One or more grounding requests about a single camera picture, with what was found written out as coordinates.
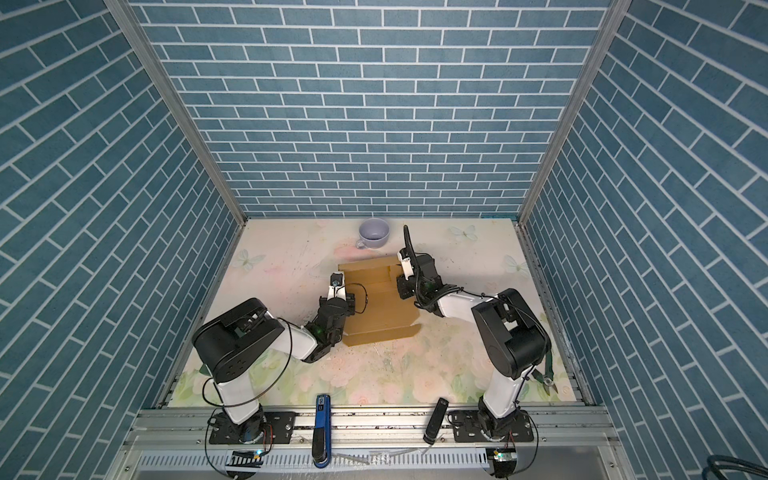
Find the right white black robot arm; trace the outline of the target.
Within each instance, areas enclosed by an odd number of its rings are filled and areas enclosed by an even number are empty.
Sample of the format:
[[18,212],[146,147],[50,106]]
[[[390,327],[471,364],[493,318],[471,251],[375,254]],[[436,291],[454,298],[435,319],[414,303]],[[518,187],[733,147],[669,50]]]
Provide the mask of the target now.
[[454,318],[477,327],[494,372],[479,402],[492,420],[502,420],[519,409],[525,381],[551,351],[551,339],[521,293],[512,288],[495,295],[470,293],[446,284],[434,258],[403,248],[397,253],[403,274],[397,278],[398,294],[414,305],[443,318]]

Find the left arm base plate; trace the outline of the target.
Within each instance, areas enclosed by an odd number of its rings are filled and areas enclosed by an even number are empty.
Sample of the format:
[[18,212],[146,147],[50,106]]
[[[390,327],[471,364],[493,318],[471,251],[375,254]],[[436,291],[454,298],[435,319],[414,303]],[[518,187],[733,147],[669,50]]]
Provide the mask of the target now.
[[259,412],[242,424],[235,424],[225,412],[208,422],[208,442],[213,445],[288,444],[297,414],[293,411]]

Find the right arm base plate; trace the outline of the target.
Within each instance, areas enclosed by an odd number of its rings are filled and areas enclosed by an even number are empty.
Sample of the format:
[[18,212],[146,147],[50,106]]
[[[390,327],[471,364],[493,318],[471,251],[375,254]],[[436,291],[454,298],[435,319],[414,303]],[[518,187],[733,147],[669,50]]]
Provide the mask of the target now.
[[518,409],[497,419],[489,411],[461,409],[446,415],[457,443],[533,442],[535,434],[527,411]]

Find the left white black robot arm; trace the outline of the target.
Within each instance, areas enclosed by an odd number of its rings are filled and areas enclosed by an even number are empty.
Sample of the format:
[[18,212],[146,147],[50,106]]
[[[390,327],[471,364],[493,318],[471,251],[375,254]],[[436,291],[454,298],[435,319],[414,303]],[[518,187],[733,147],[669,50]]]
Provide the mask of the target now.
[[341,341],[345,321],[354,314],[352,294],[322,297],[315,317],[295,326],[251,298],[198,328],[193,346],[212,375],[229,420],[243,425],[260,415],[261,405],[248,375],[259,357],[273,349],[314,363]]

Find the brown cardboard box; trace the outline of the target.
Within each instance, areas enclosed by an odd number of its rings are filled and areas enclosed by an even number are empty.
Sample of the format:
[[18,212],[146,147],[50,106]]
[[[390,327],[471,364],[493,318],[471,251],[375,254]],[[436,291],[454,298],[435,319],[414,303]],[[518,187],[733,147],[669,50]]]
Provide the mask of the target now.
[[347,292],[355,295],[357,312],[346,319],[342,342],[359,346],[415,336],[422,325],[410,299],[400,298],[397,278],[403,274],[396,256],[339,264]]

